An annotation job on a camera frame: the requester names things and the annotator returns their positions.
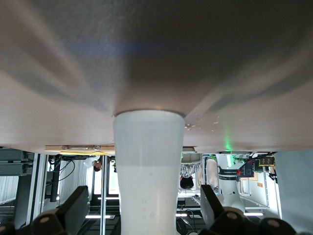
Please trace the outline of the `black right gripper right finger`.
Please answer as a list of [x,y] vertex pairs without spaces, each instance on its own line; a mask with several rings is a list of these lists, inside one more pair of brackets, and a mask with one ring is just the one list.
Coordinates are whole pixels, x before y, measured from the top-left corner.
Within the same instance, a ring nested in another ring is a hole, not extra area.
[[209,185],[201,186],[201,213],[205,228],[201,235],[309,235],[297,232],[288,222],[266,217],[253,222],[244,215],[245,207],[240,200],[237,186],[222,189],[216,195]]

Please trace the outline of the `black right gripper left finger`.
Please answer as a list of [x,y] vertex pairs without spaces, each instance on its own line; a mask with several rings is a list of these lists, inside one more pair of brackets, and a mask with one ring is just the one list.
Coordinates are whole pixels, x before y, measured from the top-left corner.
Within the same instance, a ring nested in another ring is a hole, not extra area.
[[89,213],[87,186],[79,186],[58,208],[38,215],[29,225],[16,229],[12,223],[0,227],[2,235],[76,235]]

